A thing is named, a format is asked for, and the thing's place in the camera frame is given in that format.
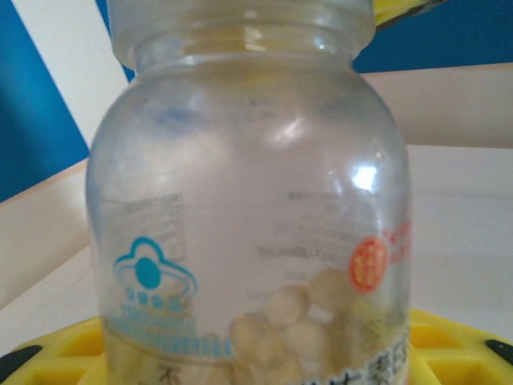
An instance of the white table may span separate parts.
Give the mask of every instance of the white table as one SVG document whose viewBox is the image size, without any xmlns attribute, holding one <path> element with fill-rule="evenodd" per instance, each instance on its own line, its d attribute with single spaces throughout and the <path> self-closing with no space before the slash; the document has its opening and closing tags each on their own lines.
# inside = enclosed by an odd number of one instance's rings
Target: white table
<svg viewBox="0 0 513 385">
<path fill-rule="evenodd" d="M 429 202 L 423 199 L 436 198 L 419 199 L 417 205 L 427 205 Z M 458 210 L 458 204 L 462 204 L 461 200 L 458 202 L 445 201 L 447 207 L 440 199 L 434 203 L 440 210 L 450 213 L 451 208 Z M 494 203 L 487 203 L 490 207 L 481 209 L 497 218 Z M 446 227 L 458 232 L 461 225 L 448 223 Z M 513 340 L 513 259 L 509 250 L 497 253 L 493 259 L 485 258 L 485 253 L 458 254 L 447 248 L 444 238 L 456 241 L 454 246 L 457 246 L 461 244 L 457 242 L 458 234 L 446 229 L 439 231 L 441 233 L 422 222 L 415 230 L 415 233 L 424 232 L 425 237 L 415 238 L 418 242 L 414 247 L 413 307 Z M 498 237 L 511 243 L 505 235 L 500 233 Z M 438 243 L 430 242 L 430 239 L 436 239 Z M 421 253 L 420 249 L 430 249 L 432 253 Z M 85 249 L 0 310 L 0 355 L 22 342 L 94 317 L 97 313 L 89 249 Z"/>
</svg>

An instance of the pill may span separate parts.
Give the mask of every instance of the pill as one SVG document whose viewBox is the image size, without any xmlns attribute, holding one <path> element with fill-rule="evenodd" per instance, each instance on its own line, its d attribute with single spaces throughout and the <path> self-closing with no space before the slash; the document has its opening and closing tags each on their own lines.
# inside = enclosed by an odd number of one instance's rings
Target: pill
<svg viewBox="0 0 513 385">
<path fill-rule="evenodd" d="M 299 385 L 305 379 L 305 371 L 303 371 L 297 356 L 290 352 L 283 365 L 267 371 L 266 379 L 267 383 L 272 385 Z"/>
<path fill-rule="evenodd" d="M 262 306 L 262 313 L 276 327 L 288 326 L 304 318 L 309 298 L 304 286 L 285 286 L 276 291 Z"/>
<path fill-rule="evenodd" d="M 107 373 L 114 383 L 126 383 L 128 380 L 144 373 L 148 367 L 148 356 L 145 351 L 131 344 L 122 343 L 109 329 L 103 333 L 107 360 Z"/>
<path fill-rule="evenodd" d="M 310 318 L 286 327 L 283 338 L 291 351 L 309 361 L 321 361 L 327 348 L 325 327 Z"/>
<path fill-rule="evenodd" d="M 395 375 L 394 385 L 403 385 L 407 383 L 408 378 L 408 365 L 402 367 L 402 369 Z"/>
<path fill-rule="evenodd" d="M 314 275 L 308 284 L 312 304 L 324 311 L 347 310 L 355 297 L 345 270 L 328 268 Z"/>
<path fill-rule="evenodd" d="M 242 315 L 232 321 L 229 332 L 236 352 L 257 367 L 273 369 L 287 358 L 285 344 L 266 319 Z"/>
<path fill-rule="evenodd" d="M 212 365 L 181 365 L 176 373 L 180 383 L 195 385 L 231 385 L 232 366 L 229 362 L 214 362 Z"/>
<path fill-rule="evenodd" d="M 328 347 L 320 369 L 323 380 L 340 375 L 350 363 L 347 341 L 343 339 L 343 333 L 339 331 L 334 333 L 329 329 L 328 331 Z"/>
<path fill-rule="evenodd" d="M 313 379 L 317 377 L 322 363 L 316 363 L 315 361 L 308 361 L 306 359 L 299 359 L 299 362 L 303 367 L 303 371 L 305 371 L 305 378 Z"/>
<path fill-rule="evenodd" d="M 389 318 L 372 298 L 359 298 L 350 308 L 347 339 L 370 358 L 390 347 L 400 331 Z"/>
<path fill-rule="evenodd" d="M 362 344 L 358 325 L 351 323 L 347 314 L 337 314 L 326 326 L 329 340 L 328 369 L 341 372 L 344 368 L 362 369 L 368 357 Z"/>
<path fill-rule="evenodd" d="M 331 321 L 335 313 L 331 311 L 324 311 L 319 309 L 317 306 L 311 306 L 308 310 L 307 317 L 311 319 L 316 319 L 319 322 L 327 323 Z"/>
<path fill-rule="evenodd" d="M 264 369 L 255 367 L 243 359 L 234 359 L 232 385 L 267 385 Z"/>
</svg>

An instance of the yellow holder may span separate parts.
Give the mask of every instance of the yellow holder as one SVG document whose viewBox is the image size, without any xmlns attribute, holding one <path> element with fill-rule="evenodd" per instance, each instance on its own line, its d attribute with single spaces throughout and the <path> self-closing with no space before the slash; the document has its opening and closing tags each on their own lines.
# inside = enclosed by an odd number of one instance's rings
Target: yellow holder
<svg viewBox="0 0 513 385">
<path fill-rule="evenodd" d="M 512 385 L 513 365 L 485 345 L 493 334 L 420 310 L 410 312 L 409 385 Z M 98 318 L 24 343 L 42 347 L 2 385 L 104 385 Z"/>
<path fill-rule="evenodd" d="M 442 0 L 374 0 L 376 26 L 385 26 L 397 18 L 429 9 Z"/>
</svg>

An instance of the red circular label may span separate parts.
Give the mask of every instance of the red circular label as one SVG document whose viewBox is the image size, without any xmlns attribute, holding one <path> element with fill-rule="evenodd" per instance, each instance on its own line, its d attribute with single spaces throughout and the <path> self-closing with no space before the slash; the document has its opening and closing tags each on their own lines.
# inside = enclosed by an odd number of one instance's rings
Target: red circular label
<svg viewBox="0 0 513 385">
<path fill-rule="evenodd" d="M 386 243 L 379 237 L 367 237 L 353 251 L 349 264 L 351 283 L 356 291 L 372 293 L 385 277 L 388 265 Z"/>
</svg>

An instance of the blue wall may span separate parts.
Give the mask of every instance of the blue wall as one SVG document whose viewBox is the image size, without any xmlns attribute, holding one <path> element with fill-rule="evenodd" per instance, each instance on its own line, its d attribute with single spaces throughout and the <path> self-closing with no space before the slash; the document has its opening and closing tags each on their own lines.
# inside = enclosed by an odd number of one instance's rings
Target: blue wall
<svg viewBox="0 0 513 385">
<path fill-rule="evenodd" d="M 88 155 L 15 8 L 0 0 L 0 202 Z"/>
<path fill-rule="evenodd" d="M 384 30 L 354 63 L 360 72 L 513 62 L 513 0 L 448 0 Z"/>
</svg>

